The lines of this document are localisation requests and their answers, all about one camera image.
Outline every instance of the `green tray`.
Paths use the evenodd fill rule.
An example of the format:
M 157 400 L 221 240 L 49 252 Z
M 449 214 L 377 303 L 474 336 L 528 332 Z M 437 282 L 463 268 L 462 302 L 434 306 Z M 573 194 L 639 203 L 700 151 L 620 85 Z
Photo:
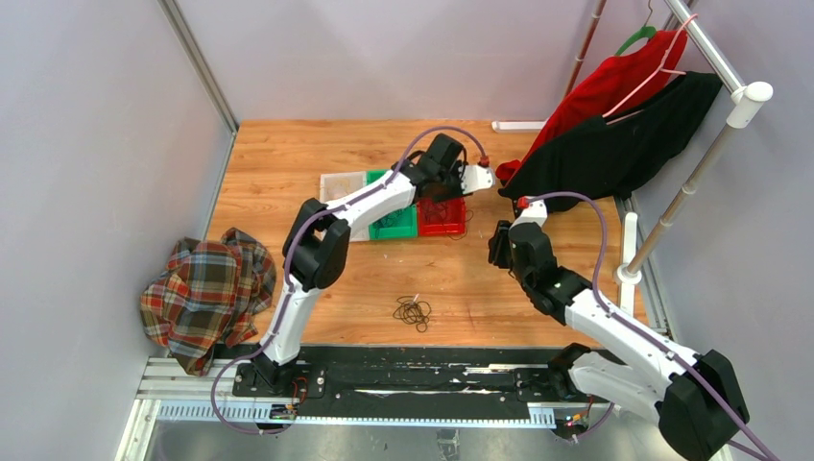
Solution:
M 390 170 L 372 170 L 367 172 L 367 182 L 370 184 L 381 178 Z M 415 238 L 419 236 L 419 216 L 416 206 L 412 205 L 399 211 L 394 211 L 369 226 L 371 240 L 386 238 Z

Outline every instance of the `pink hanger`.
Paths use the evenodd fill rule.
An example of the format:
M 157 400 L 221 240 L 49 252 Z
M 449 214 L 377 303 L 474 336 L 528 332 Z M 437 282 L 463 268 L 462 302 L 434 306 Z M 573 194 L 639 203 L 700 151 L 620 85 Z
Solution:
M 628 94 L 627 96 L 625 96 L 625 99 L 621 100 L 621 101 L 619 102 L 619 104 L 617 104 L 617 105 L 616 105 L 616 106 L 615 106 L 613 109 L 609 110 L 609 111 L 608 111 L 608 112 L 606 112 L 604 115 L 602 115 L 602 117 L 603 117 L 603 118 L 608 118 L 608 117 L 610 117 L 610 116 L 611 116 L 611 115 L 612 115 L 614 112 L 616 112 L 617 110 L 619 110 L 619 108 L 621 108 L 621 107 L 622 107 L 622 105 L 624 105 L 625 103 L 627 103 L 627 102 L 628 102 L 628 100 L 629 100 L 629 99 L 631 99 L 631 98 L 632 98 L 632 97 L 633 97 L 633 96 L 634 96 L 634 95 L 635 95 L 635 94 L 636 94 L 636 93 L 637 93 L 637 92 L 638 92 L 638 91 L 639 91 L 641 88 L 643 88 L 645 85 L 647 85 L 647 83 L 648 83 L 648 82 L 650 82 L 651 80 L 653 80 L 653 78 L 654 78 L 654 77 L 656 77 L 656 75 L 657 75 L 659 72 L 666 72 L 666 73 L 668 73 L 668 74 L 676 74 L 676 75 L 686 75 L 686 72 L 681 72 L 681 70 L 670 70 L 670 69 L 665 69 L 665 68 L 664 68 L 664 63 L 665 63 L 665 62 L 667 62 L 667 57 L 668 57 L 668 56 L 670 56 L 670 52 L 671 52 L 671 51 L 673 51 L 673 46 L 676 44 L 676 40 L 679 38 L 679 34 L 680 34 L 680 33 L 681 33 L 683 30 L 684 30 L 684 28 L 686 28 L 687 24 L 689 24 L 689 23 L 690 23 L 690 22 L 691 22 L 693 19 L 695 19 L 696 17 L 698 17 L 698 14 L 693 14 L 693 15 L 689 16 L 689 17 L 687 18 L 687 20 L 686 20 L 686 21 L 684 21 L 684 23 L 683 23 L 683 24 L 682 24 L 682 26 L 679 28 L 679 30 L 676 32 L 676 34 L 673 36 L 673 41 L 671 41 L 671 42 L 670 42 L 670 47 L 669 47 L 669 48 L 667 48 L 667 51 L 664 53 L 664 57 L 663 57 L 663 58 L 661 58 L 661 64 L 659 64 L 659 65 L 658 65 L 658 69 L 654 70 L 654 71 L 653 71 L 653 73 L 652 73 L 652 74 L 650 74 L 650 77 L 648 77 L 648 78 L 644 79 L 644 82 L 642 82 L 642 83 L 641 83 L 639 86 L 637 86 L 637 87 L 636 87 L 636 88 L 635 88 L 633 91 L 631 91 L 631 92 L 630 92 L 630 94 Z

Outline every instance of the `hanger hook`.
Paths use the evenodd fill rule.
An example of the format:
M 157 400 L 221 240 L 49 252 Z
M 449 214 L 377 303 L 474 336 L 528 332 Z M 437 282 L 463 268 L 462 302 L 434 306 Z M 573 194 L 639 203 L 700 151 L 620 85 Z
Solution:
M 647 19 L 644 20 L 644 26 L 647 26 L 647 23 L 650 22 L 650 18 L 653 16 L 653 0 L 647 0 L 647 9 L 650 10 L 650 13 L 647 14 Z

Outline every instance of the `red tray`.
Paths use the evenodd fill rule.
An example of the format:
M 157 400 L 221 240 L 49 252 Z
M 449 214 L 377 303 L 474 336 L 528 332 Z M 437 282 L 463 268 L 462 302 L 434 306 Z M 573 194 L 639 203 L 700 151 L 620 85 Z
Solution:
M 438 204 L 421 199 L 418 205 L 419 236 L 461 235 L 467 231 L 467 204 L 463 198 Z

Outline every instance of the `red shirt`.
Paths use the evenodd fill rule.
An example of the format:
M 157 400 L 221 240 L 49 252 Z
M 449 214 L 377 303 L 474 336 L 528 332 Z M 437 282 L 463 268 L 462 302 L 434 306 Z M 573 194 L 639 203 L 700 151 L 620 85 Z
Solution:
M 615 105 L 625 98 L 631 91 L 639 86 L 644 79 L 658 69 L 664 53 L 670 47 L 676 31 L 658 31 L 640 50 L 626 56 L 612 56 L 604 60 L 599 67 L 581 84 L 577 85 L 560 103 L 545 126 L 542 127 L 532 148 L 526 157 L 500 164 L 495 174 L 497 178 L 508 181 L 515 171 L 537 148 L 576 127 L 580 123 L 595 115 L 601 115 L 613 109 Z M 682 32 L 676 39 L 676 44 L 670 51 L 670 56 L 664 63 L 664 68 L 675 69 L 686 45 L 686 32 Z M 667 85 L 670 74 L 659 72 L 653 80 L 641 88 L 617 112 L 634 108 L 655 95 Z

